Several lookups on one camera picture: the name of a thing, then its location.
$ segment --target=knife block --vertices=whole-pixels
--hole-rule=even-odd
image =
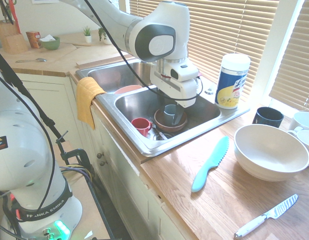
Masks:
[[[0,21],[0,41],[3,50],[9,54],[20,54],[28,51],[24,36],[18,33],[17,25],[13,22]]]

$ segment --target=cabinet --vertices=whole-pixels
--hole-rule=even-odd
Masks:
[[[45,114],[55,122],[55,127],[61,135],[67,130],[65,140],[71,142],[73,148],[85,148],[84,130],[77,120],[77,108],[71,80],[67,77],[18,74],[23,85],[42,108]],[[51,142],[56,142],[56,136],[46,127]]]
[[[162,209],[165,203],[145,184],[138,169],[113,138],[98,111],[91,108],[95,130],[88,131],[96,173],[102,180],[125,227],[133,240],[184,240],[173,221]]]

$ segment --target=stainless steel sink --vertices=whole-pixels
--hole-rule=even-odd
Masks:
[[[133,70],[149,86],[150,65],[137,59],[129,62]],[[143,86],[124,62],[78,70],[76,73],[81,78],[92,77],[109,94],[129,85]]]
[[[130,62],[141,78],[147,84],[150,84],[150,65],[139,60]],[[136,148],[148,157],[154,157],[170,150],[249,110],[248,105],[244,102],[241,102],[236,109],[219,108],[214,104],[214,95],[207,95],[203,91],[196,99],[195,104],[185,109],[188,122],[183,129],[169,133],[158,129],[154,124],[148,136],[144,137],[131,124],[131,120],[142,117],[154,123],[154,114],[160,108],[159,100],[157,95],[146,87],[123,94],[112,94],[121,87],[137,84],[137,78],[131,75],[125,63],[78,70],[77,74],[82,78],[93,77],[107,91],[105,94],[98,95],[96,99],[105,107]],[[212,84],[206,79],[202,83],[204,90],[208,89]],[[170,104],[173,101],[166,100],[165,103]],[[162,132],[168,139],[163,140],[159,132]]]

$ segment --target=potted plant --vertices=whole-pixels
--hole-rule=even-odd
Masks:
[[[98,33],[99,33],[99,41],[101,41],[101,39],[103,38],[103,42],[105,44],[112,44],[106,31],[102,27],[99,28]]]
[[[83,29],[83,34],[84,34],[85,41],[86,41],[87,43],[91,43],[91,42],[92,42],[92,36],[91,36],[90,27],[86,26],[86,27]]]

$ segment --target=large white bowl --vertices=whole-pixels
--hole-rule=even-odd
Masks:
[[[307,148],[294,136],[269,125],[240,127],[234,134],[234,153],[244,170],[265,181],[287,180],[309,165]]]

